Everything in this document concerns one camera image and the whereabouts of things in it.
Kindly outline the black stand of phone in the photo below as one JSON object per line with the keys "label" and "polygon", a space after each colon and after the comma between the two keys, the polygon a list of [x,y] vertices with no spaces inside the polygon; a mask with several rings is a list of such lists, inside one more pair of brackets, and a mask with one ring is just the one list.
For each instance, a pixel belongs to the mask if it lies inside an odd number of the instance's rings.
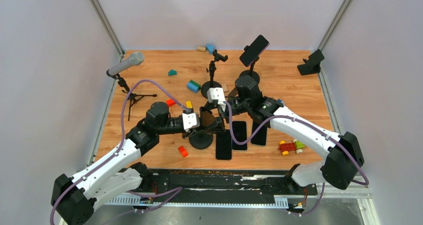
{"label": "black stand of phone", "polygon": [[209,81],[206,81],[201,86],[201,94],[204,98],[207,98],[207,92],[210,88],[221,87],[221,84],[214,80],[214,74],[215,74],[215,71],[216,71],[215,63],[218,62],[218,61],[226,62],[228,60],[227,55],[223,56],[223,55],[219,54],[216,49],[212,52],[212,55],[213,55],[214,59],[212,61],[210,61],[209,67],[206,69],[207,73],[210,76],[210,79],[209,79]]}

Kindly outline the black desk phone stand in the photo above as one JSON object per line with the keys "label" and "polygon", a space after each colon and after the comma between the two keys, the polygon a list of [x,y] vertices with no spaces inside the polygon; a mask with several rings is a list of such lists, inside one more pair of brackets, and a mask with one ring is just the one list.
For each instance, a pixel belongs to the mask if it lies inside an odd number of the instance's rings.
{"label": "black desk phone stand", "polygon": [[298,65],[297,69],[300,75],[311,75],[318,74],[321,72],[321,62],[325,59],[320,49],[316,50],[308,56],[307,59],[303,59],[303,64]]}

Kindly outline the black ball-joint phone stand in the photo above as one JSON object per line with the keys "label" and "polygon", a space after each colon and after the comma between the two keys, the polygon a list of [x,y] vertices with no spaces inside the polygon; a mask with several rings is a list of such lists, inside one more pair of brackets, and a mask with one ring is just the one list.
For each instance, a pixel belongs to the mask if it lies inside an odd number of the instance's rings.
{"label": "black ball-joint phone stand", "polygon": [[213,142],[213,134],[208,132],[198,132],[189,137],[189,143],[198,150],[208,148]]}

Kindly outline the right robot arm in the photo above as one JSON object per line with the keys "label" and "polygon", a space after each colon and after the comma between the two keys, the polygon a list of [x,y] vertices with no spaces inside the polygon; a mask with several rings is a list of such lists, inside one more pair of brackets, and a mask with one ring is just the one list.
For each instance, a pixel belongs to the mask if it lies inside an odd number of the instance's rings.
{"label": "right robot arm", "polygon": [[211,87],[207,91],[208,103],[226,119],[230,131],[233,117],[247,113],[258,123],[252,137],[265,126],[291,136],[321,157],[319,162],[296,164],[289,170],[285,179],[288,192],[297,194],[315,183],[329,183],[340,190],[345,190],[350,183],[369,184],[362,170],[365,161],[356,135],[351,132],[341,135],[298,116],[282,102],[264,96],[251,76],[239,77],[235,90],[237,96],[231,99],[226,99],[222,88]]}

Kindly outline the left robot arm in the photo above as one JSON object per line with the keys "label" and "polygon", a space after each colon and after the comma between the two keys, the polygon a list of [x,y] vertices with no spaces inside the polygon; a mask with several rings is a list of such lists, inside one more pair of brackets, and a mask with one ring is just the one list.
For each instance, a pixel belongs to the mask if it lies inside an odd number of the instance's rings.
{"label": "left robot arm", "polygon": [[119,144],[84,170],[54,181],[49,222],[59,214],[69,225],[85,224],[101,206],[111,199],[138,189],[148,191],[153,185],[151,171],[137,162],[156,145],[160,135],[182,134],[184,138],[206,132],[200,116],[191,108],[183,108],[178,117],[171,117],[166,102],[155,102],[146,117]]}

